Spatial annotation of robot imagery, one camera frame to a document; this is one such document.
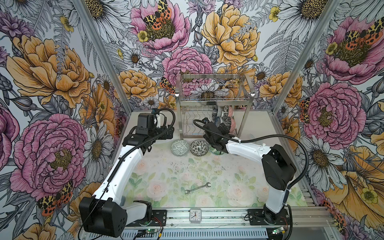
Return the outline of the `green geometric pattern bowl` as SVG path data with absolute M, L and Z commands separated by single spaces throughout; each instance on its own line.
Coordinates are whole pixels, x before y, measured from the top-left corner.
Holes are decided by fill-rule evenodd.
M 185 140 L 176 140 L 171 144 L 171 152 L 175 156 L 184 156 L 189 152 L 189 150 L 190 145 Z

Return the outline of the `dark blue petal bowl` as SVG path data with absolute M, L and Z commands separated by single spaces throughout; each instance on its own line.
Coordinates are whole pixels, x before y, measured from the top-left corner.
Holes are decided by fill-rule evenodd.
M 212 112 L 212 120 L 215 120 L 217 117 L 221 118 L 223 114 L 223 109 L 221 106 L 214 106 Z

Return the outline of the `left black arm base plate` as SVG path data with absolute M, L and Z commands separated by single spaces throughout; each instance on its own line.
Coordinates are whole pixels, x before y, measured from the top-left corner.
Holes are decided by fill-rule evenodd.
M 152 217 L 149 221 L 138 220 L 127 227 L 165 227 L 167 223 L 167 210 L 153 210 Z

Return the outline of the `black floral pattern bowl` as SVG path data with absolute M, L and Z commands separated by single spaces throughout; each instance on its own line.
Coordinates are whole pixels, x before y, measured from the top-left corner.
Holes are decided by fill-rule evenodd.
M 197 157 L 204 156 L 209 151 L 209 145 L 206 141 L 195 140 L 190 145 L 190 152 Z

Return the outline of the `blue white floral bowl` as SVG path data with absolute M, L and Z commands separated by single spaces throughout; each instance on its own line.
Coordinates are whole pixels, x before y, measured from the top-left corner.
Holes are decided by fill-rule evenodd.
M 221 117 L 215 117 L 215 118 L 213 119 L 213 122 L 215 123 L 215 125 L 216 125 L 217 127 L 219 127 L 219 126 L 221 125 L 221 123 L 223 122 L 223 120 L 222 120 Z

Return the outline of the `pink rimmed patterned bowl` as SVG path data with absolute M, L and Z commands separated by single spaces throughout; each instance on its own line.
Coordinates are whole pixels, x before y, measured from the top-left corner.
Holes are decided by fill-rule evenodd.
M 233 117 L 233 115 L 234 115 L 234 109 L 233 109 L 233 107 L 232 106 L 228 106 L 228 117 L 229 118 L 232 118 Z

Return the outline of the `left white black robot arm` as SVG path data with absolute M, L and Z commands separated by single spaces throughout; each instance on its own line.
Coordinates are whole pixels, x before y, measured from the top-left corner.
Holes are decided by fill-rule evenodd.
M 174 127 L 136 126 L 124 138 L 118 160 L 100 187 L 91 197 L 84 197 L 79 204 L 81 230 L 98 236 L 120 237 L 131 223 L 148 223 L 153 218 L 150 202 L 136 200 L 125 207 L 123 191 L 134 169 L 156 140 L 173 137 Z

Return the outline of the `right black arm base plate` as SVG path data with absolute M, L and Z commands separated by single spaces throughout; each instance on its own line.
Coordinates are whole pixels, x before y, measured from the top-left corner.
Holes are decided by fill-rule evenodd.
M 264 209 L 248 209 L 246 220 L 251 226 L 288 226 L 291 217 L 286 209 L 282 209 L 278 214 Z

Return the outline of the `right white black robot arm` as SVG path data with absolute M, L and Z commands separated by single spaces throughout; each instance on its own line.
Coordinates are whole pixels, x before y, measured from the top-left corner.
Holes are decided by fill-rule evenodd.
M 265 179 L 270 186 L 264 213 L 273 215 L 281 213 L 287 203 L 289 184 L 293 182 L 297 168 L 282 146 L 275 144 L 269 147 L 255 144 L 264 139 L 279 138 L 280 135 L 268 135 L 256 140 L 243 141 L 230 135 L 224 124 L 218 127 L 207 118 L 194 120 L 194 125 L 204 131 L 204 139 L 214 149 L 262 164 Z

